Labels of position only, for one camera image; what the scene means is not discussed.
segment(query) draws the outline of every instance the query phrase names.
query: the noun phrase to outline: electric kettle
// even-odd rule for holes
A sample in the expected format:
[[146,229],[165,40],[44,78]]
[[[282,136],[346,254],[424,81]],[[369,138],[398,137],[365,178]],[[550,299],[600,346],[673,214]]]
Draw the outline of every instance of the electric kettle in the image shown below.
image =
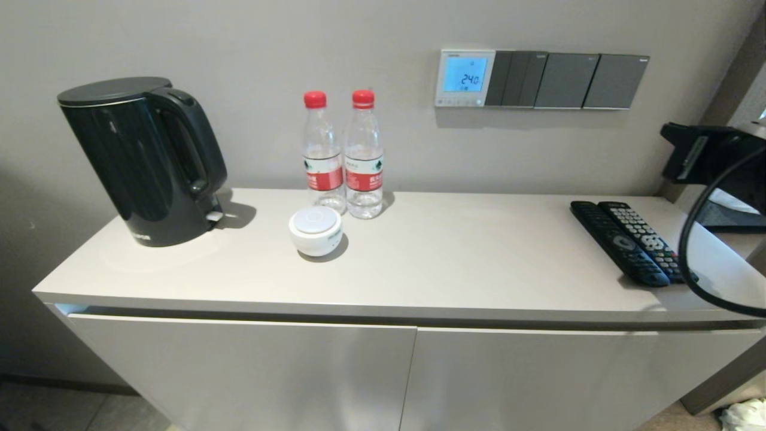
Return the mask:
[[223,216],[218,142],[199,102],[164,77],[128,77],[58,95],[90,164],[140,244],[186,242]]

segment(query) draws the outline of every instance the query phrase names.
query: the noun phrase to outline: blue lcd screen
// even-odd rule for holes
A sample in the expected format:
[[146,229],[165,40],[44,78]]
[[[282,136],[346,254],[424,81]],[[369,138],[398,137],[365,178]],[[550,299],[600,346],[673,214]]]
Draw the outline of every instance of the blue lcd screen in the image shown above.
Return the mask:
[[486,58],[449,57],[444,73],[444,91],[481,91]]

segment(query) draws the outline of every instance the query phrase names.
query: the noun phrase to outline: red label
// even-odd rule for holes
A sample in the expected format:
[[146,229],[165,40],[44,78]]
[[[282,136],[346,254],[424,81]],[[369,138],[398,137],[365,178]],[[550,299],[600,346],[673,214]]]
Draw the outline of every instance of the red label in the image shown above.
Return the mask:
[[337,189],[343,184],[343,169],[338,168],[328,173],[306,173],[309,187],[324,192]]
[[356,173],[345,171],[345,183],[350,189],[369,192],[380,189],[383,184],[382,173]]

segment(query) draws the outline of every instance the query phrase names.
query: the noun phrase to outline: black remote control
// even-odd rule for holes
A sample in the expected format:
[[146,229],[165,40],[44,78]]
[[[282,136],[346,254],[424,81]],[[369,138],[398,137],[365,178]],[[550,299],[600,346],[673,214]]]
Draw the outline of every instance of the black remote control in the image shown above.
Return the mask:
[[[683,283],[678,266],[678,255],[665,240],[654,232],[637,212],[625,202],[599,202],[598,204],[663,270],[672,283]],[[699,277],[692,273],[694,281]]]
[[574,201],[571,211],[625,275],[653,288],[670,283],[660,267],[596,204]]

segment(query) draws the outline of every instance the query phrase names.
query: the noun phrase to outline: black cable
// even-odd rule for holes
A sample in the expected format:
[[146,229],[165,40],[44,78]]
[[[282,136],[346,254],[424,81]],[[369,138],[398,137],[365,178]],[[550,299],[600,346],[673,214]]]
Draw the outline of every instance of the black cable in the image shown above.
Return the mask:
[[702,207],[707,203],[708,198],[713,193],[713,191],[734,171],[755,160],[762,153],[766,153],[766,146],[763,146],[753,153],[748,154],[737,163],[734,163],[733,165],[726,168],[726,170],[724,170],[721,175],[715,178],[712,183],[710,183],[707,188],[705,188],[705,190],[702,192],[702,195],[700,195],[699,198],[697,198],[697,201],[694,202],[692,210],[689,211],[689,216],[686,218],[686,222],[683,224],[683,229],[681,229],[681,238],[679,239],[678,245],[678,264],[681,268],[681,275],[683,276],[683,280],[694,293],[696,293],[705,301],[723,308],[724,310],[734,311],[735,313],[746,314],[755,317],[766,317],[766,308],[750,307],[747,305],[726,301],[725,299],[719,298],[701,288],[692,278],[692,273],[689,270],[689,263],[686,260],[686,249],[689,245],[689,234],[692,231],[692,227],[694,227],[694,221],[697,219],[697,215],[699,214],[700,210],[702,210]]

